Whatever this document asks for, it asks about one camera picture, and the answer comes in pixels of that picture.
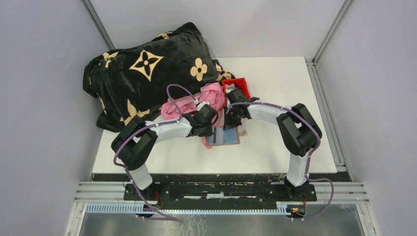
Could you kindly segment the red plastic bin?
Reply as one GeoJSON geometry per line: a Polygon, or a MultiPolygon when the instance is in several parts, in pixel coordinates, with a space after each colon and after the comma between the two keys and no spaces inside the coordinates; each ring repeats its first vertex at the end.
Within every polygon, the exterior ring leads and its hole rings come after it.
{"type": "Polygon", "coordinates": [[[235,102],[235,101],[232,101],[232,99],[227,96],[228,89],[240,89],[242,91],[242,94],[244,94],[245,96],[245,101],[247,101],[251,97],[245,78],[223,80],[222,90],[225,94],[225,105],[232,104],[235,102]]]}

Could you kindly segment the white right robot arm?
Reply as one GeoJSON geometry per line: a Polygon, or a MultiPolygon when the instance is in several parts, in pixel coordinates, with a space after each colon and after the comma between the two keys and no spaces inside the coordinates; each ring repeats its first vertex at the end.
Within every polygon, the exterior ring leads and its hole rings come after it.
{"type": "Polygon", "coordinates": [[[237,128],[242,119],[262,120],[279,127],[283,143],[290,153],[290,163],[285,177],[284,195],[298,200],[309,181],[312,153],[320,146],[322,132],[307,107],[298,103],[284,107],[264,102],[257,97],[247,98],[239,88],[226,92],[223,129],[237,128]]]}

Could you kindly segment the tan leather card holder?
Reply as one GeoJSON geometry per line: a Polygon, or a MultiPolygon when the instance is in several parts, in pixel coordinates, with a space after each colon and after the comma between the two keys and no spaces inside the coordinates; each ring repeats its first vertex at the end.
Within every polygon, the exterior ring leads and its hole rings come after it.
{"type": "Polygon", "coordinates": [[[247,130],[243,126],[226,130],[223,127],[215,126],[212,130],[211,136],[203,138],[203,144],[207,149],[215,146],[238,145],[241,137],[247,134],[247,130]]]}

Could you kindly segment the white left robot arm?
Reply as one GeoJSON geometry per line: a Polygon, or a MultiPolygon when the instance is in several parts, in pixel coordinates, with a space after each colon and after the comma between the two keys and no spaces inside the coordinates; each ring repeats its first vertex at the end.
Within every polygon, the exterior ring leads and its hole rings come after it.
{"type": "Polygon", "coordinates": [[[122,161],[122,167],[136,185],[136,194],[149,200],[154,196],[155,188],[146,161],[154,145],[174,138],[209,137],[218,118],[218,112],[208,104],[180,119],[147,122],[136,116],[111,143],[114,163],[117,164],[117,159],[122,161]]]}

